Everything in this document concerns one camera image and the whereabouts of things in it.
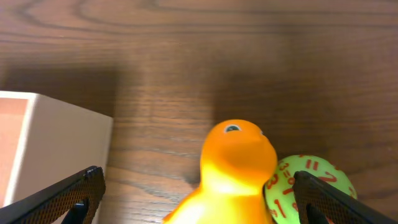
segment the wood grain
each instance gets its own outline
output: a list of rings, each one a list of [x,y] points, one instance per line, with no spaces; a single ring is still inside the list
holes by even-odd
[[[397,28],[390,0],[2,0],[0,89],[114,116],[101,223],[160,223],[230,118],[398,220]]]

